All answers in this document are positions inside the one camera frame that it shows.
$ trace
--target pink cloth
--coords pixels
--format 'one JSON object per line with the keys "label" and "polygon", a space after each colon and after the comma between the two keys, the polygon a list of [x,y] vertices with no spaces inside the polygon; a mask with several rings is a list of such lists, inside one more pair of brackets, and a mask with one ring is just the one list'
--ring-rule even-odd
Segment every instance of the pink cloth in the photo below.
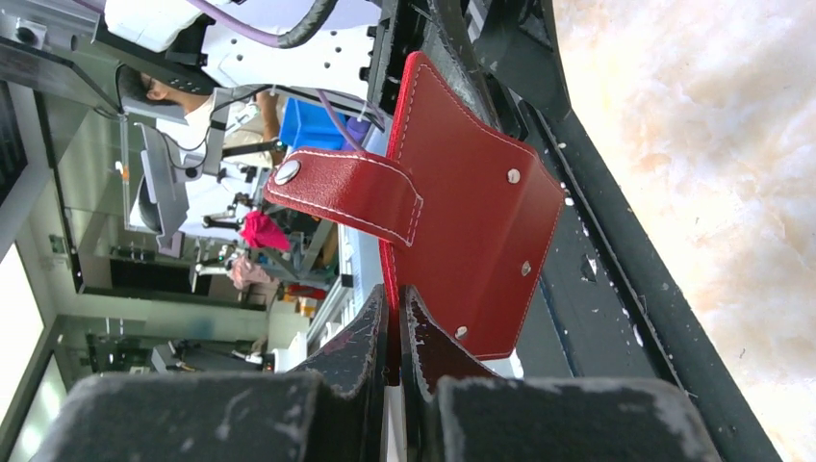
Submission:
{"label": "pink cloth", "polygon": [[262,214],[259,210],[246,214],[243,219],[241,237],[252,248],[272,247],[283,251],[289,250],[289,240],[286,234],[272,221],[272,218]]}
{"label": "pink cloth", "polygon": [[266,271],[257,263],[252,263],[246,255],[240,255],[232,262],[229,278],[236,289],[243,290],[249,284],[267,284],[272,282]]}

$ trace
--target red leather strap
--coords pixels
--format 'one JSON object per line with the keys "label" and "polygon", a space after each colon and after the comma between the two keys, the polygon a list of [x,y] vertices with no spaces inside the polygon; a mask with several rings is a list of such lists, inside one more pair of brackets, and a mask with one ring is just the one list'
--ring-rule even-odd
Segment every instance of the red leather strap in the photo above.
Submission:
{"label": "red leather strap", "polygon": [[269,202],[345,223],[399,246],[414,243],[423,199],[411,175],[396,162],[367,152],[304,148],[288,183],[269,181]]}

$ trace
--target white machine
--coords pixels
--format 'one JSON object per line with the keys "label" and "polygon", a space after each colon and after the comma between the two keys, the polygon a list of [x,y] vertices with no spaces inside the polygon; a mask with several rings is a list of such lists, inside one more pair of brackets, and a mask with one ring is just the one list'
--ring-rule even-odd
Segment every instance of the white machine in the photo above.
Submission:
{"label": "white machine", "polygon": [[[291,0],[208,2],[238,22],[271,34],[291,30],[312,4]],[[186,0],[108,0],[104,20],[111,34],[160,53],[200,15]],[[374,41],[368,30],[379,17],[380,9],[366,0],[339,0],[320,30],[291,49],[263,45],[217,21],[204,33],[200,53],[206,56],[206,63],[201,70],[226,88],[269,84],[306,90],[310,95],[314,90],[327,90],[333,102],[359,111],[368,93],[360,69],[370,66]]]}

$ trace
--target window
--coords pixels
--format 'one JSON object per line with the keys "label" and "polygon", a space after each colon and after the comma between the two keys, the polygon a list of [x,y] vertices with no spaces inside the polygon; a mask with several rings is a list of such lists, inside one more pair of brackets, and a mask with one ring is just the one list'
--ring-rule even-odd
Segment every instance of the window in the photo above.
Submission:
{"label": "window", "polygon": [[0,380],[0,416],[5,416],[43,329],[39,308],[16,245],[12,245],[0,261],[0,294],[3,297],[3,303],[0,303],[0,350],[5,351],[3,380]]}

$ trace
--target floor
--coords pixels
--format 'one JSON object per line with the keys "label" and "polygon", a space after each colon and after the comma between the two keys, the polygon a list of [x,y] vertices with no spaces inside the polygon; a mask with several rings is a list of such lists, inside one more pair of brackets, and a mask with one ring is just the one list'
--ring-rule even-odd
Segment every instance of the floor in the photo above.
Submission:
{"label": "floor", "polygon": [[578,116],[783,459],[816,460],[816,2],[553,3]]}

